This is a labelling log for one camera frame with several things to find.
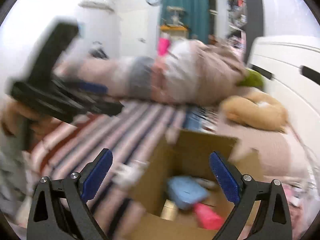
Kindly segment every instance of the window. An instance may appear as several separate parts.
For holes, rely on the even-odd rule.
[[[210,34],[215,35],[215,23],[217,19],[217,0],[209,0],[209,28]]]

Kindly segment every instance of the pink handle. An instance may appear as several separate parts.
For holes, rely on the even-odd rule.
[[[204,204],[194,204],[193,211],[196,213],[200,226],[204,229],[219,230],[224,223],[224,219],[222,217]]]
[[[167,53],[170,46],[170,40],[166,38],[160,38],[158,43],[158,56],[163,56]]]

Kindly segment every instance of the metal screw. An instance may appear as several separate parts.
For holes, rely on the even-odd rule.
[[[41,183],[45,183],[47,180],[48,180],[48,177],[42,177],[42,178],[40,179],[40,182],[41,182]]]
[[[244,176],[243,176],[243,179],[244,179],[245,181],[250,181],[250,180],[252,180],[252,178],[251,178],[250,175],[244,175]]]
[[[281,182],[278,180],[278,179],[275,179],[273,181],[274,184],[276,184],[277,186],[280,186],[281,185]]]
[[[79,176],[78,172],[73,172],[73,173],[71,173],[70,178],[76,179],[76,178],[78,178],[78,176]]]

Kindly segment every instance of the orange shelf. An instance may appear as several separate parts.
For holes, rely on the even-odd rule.
[[[167,26],[167,25],[161,25],[160,26],[160,30],[161,31],[182,31],[182,32],[187,32],[188,29],[186,27],[170,27],[170,26]]]

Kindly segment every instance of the tan plush toy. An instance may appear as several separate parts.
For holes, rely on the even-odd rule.
[[[257,129],[284,132],[288,122],[288,112],[283,105],[260,91],[245,97],[231,96],[221,103],[221,109],[228,119]]]

